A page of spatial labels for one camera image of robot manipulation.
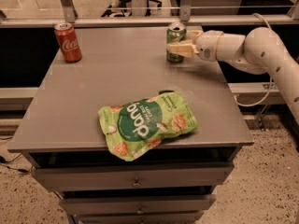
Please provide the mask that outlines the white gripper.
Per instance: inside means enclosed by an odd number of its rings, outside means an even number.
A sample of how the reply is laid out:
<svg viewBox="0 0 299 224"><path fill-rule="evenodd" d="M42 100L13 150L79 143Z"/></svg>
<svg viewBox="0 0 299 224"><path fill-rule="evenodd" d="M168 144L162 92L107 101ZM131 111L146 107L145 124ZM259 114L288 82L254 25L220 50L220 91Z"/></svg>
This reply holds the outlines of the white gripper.
<svg viewBox="0 0 299 224"><path fill-rule="evenodd" d="M187 40L168 43L166 49L183 57L191 58L198 55L204 61L215 62L218 41L222 35L222 31L188 30Z"/></svg>

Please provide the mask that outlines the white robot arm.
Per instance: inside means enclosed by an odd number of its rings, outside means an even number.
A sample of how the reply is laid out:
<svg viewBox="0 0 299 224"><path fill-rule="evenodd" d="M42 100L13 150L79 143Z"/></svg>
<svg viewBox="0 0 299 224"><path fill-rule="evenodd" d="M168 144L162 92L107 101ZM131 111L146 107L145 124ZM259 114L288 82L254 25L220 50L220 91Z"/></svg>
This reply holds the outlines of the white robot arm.
<svg viewBox="0 0 299 224"><path fill-rule="evenodd" d="M203 61L225 62L253 75L267 73L299 123L299 64L277 33L267 27L258 27L247 35L191 30L187 36L186 40L167 44L166 49L183 57L198 56Z"/></svg>

